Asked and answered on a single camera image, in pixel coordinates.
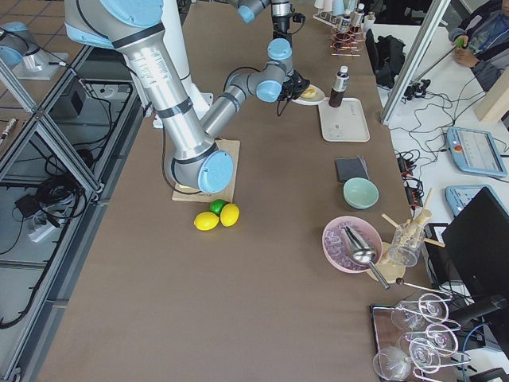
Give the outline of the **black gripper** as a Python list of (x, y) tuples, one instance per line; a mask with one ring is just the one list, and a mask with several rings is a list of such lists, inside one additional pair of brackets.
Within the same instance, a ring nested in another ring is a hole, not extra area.
[(282, 85), (280, 100), (298, 99), (308, 89), (310, 81), (304, 78), (298, 71), (288, 77)]
[(290, 16), (272, 16), (273, 38), (287, 38), (289, 36)]

